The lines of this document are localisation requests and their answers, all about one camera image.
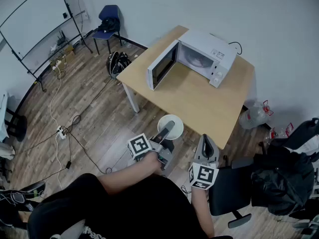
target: white power strip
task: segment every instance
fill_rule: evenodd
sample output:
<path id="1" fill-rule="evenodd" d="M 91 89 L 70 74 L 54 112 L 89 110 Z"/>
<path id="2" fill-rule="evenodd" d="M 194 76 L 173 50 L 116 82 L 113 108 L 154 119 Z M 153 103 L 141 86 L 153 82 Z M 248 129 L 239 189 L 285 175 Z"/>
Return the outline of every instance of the white power strip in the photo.
<path id="1" fill-rule="evenodd" d="M 59 127 L 57 128 L 57 131 L 59 132 L 59 135 L 60 135 L 61 139 L 64 140 L 64 139 L 66 138 L 66 133 L 64 132 L 64 130 L 62 129 L 62 127 L 59 126 Z"/>

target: black t-shirt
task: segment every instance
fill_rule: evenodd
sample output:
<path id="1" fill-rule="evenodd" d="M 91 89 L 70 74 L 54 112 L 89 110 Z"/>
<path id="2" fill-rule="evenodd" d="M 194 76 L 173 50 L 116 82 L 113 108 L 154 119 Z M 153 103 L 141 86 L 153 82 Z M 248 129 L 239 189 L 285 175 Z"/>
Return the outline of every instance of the black t-shirt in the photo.
<path id="1" fill-rule="evenodd" d="M 34 209 L 29 237 L 50 239 L 81 220 L 80 239 L 207 238 L 187 197 L 155 175 L 109 196 L 94 175 L 83 174 Z"/>

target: person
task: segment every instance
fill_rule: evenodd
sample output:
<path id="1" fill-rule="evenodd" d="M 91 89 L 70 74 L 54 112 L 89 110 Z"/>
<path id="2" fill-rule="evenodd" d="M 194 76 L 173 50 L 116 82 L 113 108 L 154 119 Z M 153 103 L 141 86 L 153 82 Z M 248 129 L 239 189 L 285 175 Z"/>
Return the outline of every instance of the person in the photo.
<path id="1" fill-rule="evenodd" d="M 158 175 L 160 167 L 151 151 L 123 170 L 81 175 L 34 209 L 29 238 L 214 237 L 206 192 L 192 187 L 190 204 L 171 180 Z"/>

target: microwave label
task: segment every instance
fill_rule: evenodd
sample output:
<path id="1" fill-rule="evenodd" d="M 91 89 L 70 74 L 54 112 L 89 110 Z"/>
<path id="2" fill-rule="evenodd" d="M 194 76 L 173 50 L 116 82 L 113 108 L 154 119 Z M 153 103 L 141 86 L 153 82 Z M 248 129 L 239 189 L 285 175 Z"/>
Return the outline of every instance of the microwave label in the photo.
<path id="1" fill-rule="evenodd" d="M 213 50 L 211 51 L 211 53 L 212 53 L 214 56 L 216 56 L 216 57 L 218 57 L 218 58 L 220 58 L 220 59 L 223 59 L 223 58 L 224 58 L 224 54 L 221 53 L 221 52 L 219 52 L 218 50 L 213 49 Z"/>

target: floor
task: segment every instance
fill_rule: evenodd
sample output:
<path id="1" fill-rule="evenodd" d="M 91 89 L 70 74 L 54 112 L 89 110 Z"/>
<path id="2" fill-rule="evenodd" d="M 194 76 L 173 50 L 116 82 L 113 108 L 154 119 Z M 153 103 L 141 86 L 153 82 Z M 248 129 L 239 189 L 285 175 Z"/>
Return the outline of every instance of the floor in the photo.
<path id="1" fill-rule="evenodd" d="M 81 114 L 81 121 L 73 127 L 72 134 L 102 171 L 108 167 L 116 171 L 126 167 L 130 158 L 126 147 L 127 140 L 142 132 L 147 137 L 154 135 L 157 132 L 157 122 L 165 112 L 138 96 L 141 110 L 136 114 L 129 104 L 122 84 L 112 80 L 106 71 L 105 62 L 109 55 L 106 42 L 97 40 L 100 56 L 96 53 L 92 38 L 88 37 L 87 43 L 94 53 L 91 54 L 83 46 L 76 48 L 75 59 L 67 66 L 62 87 L 52 102 L 52 116 L 57 119 L 59 125 L 69 126 L 72 119 Z M 132 60 L 143 53 L 141 48 L 134 45 L 130 48 L 121 47 L 115 37 L 111 39 L 110 46 L 113 51 L 125 51 Z M 11 183 L 5 185 L 6 188 L 20 189 L 60 169 L 55 156 L 55 137 L 27 150 L 56 131 L 57 125 L 50 116 L 50 102 L 59 84 L 56 75 L 47 75 L 44 78 L 47 92 L 43 93 L 41 88 L 35 86 L 23 103 L 19 114 L 27 117 L 28 130 L 23 142 L 13 143 L 16 155 L 8 162 L 13 173 L 9 176 Z M 262 126 L 253 130 L 243 130 L 237 123 L 220 157 L 228 155 L 232 160 L 260 153 L 258 142 L 263 139 L 266 131 Z M 185 185 L 188 190 L 190 187 L 187 169 L 198 140 L 199 135 L 185 127 L 182 137 L 174 141 L 174 159 L 165 171 L 166 176 L 177 186 Z M 70 169 L 61 171 L 59 175 L 63 187 L 83 173 L 101 174 L 73 138 L 70 139 L 70 148 L 68 139 L 57 139 L 57 142 L 58 158 L 62 167 L 65 167 L 70 158 L 72 162 Z M 46 180 L 43 197 L 59 190 L 57 175 L 53 175 Z M 265 208 L 250 206 L 240 212 L 242 215 L 252 213 L 252 219 L 247 224 L 231 230 L 227 228 L 227 223 L 234 219 L 232 214 L 213 217 L 216 235 L 230 235 L 236 239 L 300 238 L 290 223 L 278 222 L 281 219 L 287 221 L 287 217 L 276 217 L 269 214 Z M 27 238 L 25 231 L 6 231 L 9 238 Z"/>

